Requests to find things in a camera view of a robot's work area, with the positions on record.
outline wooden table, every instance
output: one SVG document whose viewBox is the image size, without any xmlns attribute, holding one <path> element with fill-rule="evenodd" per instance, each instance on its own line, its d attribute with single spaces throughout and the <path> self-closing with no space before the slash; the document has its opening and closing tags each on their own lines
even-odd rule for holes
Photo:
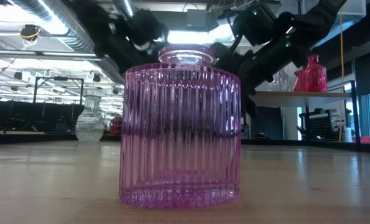
<svg viewBox="0 0 370 224">
<path fill-rule="evenodd" d="M 370 223 L 370 154 L 243 146 L 237 202 L 146 210 L 118 202 L 119 143 L 0 145 L 2 223 Z"/>
</svg>

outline red glass bottle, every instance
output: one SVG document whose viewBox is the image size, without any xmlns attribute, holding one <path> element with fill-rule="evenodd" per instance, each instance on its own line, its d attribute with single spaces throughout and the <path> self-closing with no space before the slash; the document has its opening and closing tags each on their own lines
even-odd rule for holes
<svg viewBox="0 0 370 224">
<path fill-rule="evenodd" d="M 294 91 L 327 92 L 326 67 L 319 64 L 319 55 L 309 56 L 308 66 L 295 72 L 298 77 Z"/>
</svg>

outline jar lid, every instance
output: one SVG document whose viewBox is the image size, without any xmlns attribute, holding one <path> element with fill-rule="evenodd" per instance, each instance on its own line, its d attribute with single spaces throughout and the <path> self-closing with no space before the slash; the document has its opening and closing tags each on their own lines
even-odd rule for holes
<svg viewBox="0 0 370 224">
<path fill-rule="evenodd" d="M 214 54 L 210 48 L 198 44 L 170 44 L 159 51 L 163 63 L 211 65 Z"/>
</svg>

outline ventilation duct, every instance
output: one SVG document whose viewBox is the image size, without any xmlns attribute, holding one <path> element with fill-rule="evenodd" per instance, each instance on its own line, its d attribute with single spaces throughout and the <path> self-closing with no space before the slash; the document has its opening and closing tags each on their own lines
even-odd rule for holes
<svg viewBox="0 0 370 224">
<path fill-rule="evenodd" d="M 11 4 L 19 6 L 26 12 L 33 14 L 45 23 L 42 27 L 52 34 L 67 35 L 60 38 L 69 48 L 76 52 L 92 52 L 94 43 L 84 28 L 78 23 L 76 17 L 60 0 L 8 0 Z M 99 66 L 111 81 L 124 83 L 118 73 L 117 65 L 110 58 L 102 58 L 93 62 Z"/>
<path fill-rule="evenodd" d="M 127 15 L 132 17 L 136 11 L 131 0 L 113 0 L 113 5 L 119 14 L 121 14 L 121 10 L 123 10 Z"/>
</svg>

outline fluorescent light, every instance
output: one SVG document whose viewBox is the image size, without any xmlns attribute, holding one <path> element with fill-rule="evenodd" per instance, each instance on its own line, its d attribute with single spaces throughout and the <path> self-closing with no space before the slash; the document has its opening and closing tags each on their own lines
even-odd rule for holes
<svg viewBox="0 0 370 224">
<path fill-rule="evenodd" d="M 68 28 L 61 20 L 53 13 L 52 10 L 44 3 L 43 0 L 38 0 L 38 2 L 44 7 L 46 11 L 52 17 L 52 22 L 45 22 L 41 26 L 45 30 L 47 30 L 51 34 L 66 34 L 68 32 Z"/>
<path fill-rule="evenodd" d="M 350 83 L 344 86 L 345 91 L 352 89 L 352 85 Z"/>
<path fill-rule="evenodd" d="M 14 22 L 14 23 L 26 23 L 32 24 L 39 21 L 39 18 L 33 14 L 29 14 L 19 6 L 14 4 L 11 0 L 8 0 L 12 5 L 3 6 L 0 5 L 0 21 L 2 22 Z"/>
<path fill-rule="evenodd" d="M 43 54 L 46 56 L 96 57 L 95 54 L 90 53 L 43 52 Z"/>
<path fill-rule="evenodd" d="M 20 35 L 20 33 L 4 33 L 4 32 L 0 32 L 0 36 L 13 36 L 13 35 Z"/>
<path fill-rule="evenodd" d="M 60 93 L 65 93 L 66 92 L 66 89 L 62 88 L 62 87 L 53 87 L 52 90 L 55 90 L 55 91 L 58 91 Z"/>
<path fill-rule="evenodd" d="M 74 92 L 74 91 L 71 91 L 71 90 L 66 90 L 66 92 L 68 92 L 68 93 L 72 93 L 72 94 L 74 94 L 74 95 L 76 95 L 76 96 L 80 96 L 80 94 L 78 94 L 78 93 L 76 93 L 76 92 Z"/>
<path fill-rule="evenodd" d="M 125 6 L 127 7 L 129 16 L 133 16 L 134 12 L 132 11 L 131 5 L 128 0 L 124 0 Z"/>
<path fill-rule="evenodd" d="M 6 52 L 7 54 L 36 55 L 35 52 L 29 52 L 29 51 L 25 51 L 25 50 L 4 50 L 4 52 Z"/>
<path fill-rule="evenodd" d="M 171 44 L 207 44 L 211 40 L 207 32 L 173 30 L 168 35 L 168 42 Z"/>
<path fill-rule="evenodd" d="M 23 98 L 33 98 L 34 95 L 32 93 L 27 94 L 17 94 L 17 93 L 0 93 L 0 96 L 15 96 L 15 97 L 23 97 Z M 69 96 L 69 95 L 49 95 L 49 94 L 37 94 L 37 99 L 40 98 L 62 98 L 66 100 L 79 100 L 78 96 Z"/>
<path fill-rule="evenodd" d="M 171 30 L 168 42 L 171 44 L 213 44 L 214 42 L 233 41 L 234 36 L 229 24 L 223 24 L 207 32 Z"/>
<path fill-rule="evenodd" d="M 230 28 L 229 24 L 223 24 L 218 26 L 217 28 L 209 31 L 208 38 L 211 40 L 210 43 L 206 44 L 213 44 L 214 42 L 229 42 L 234 40 L 234 35 Z"/>
<path fill-rule="evenodd" d="M 46 81 L 45 84 L 50 85 L 50 86 L 55 86 L 55 84 L 50 81 Z"/>
</svg>

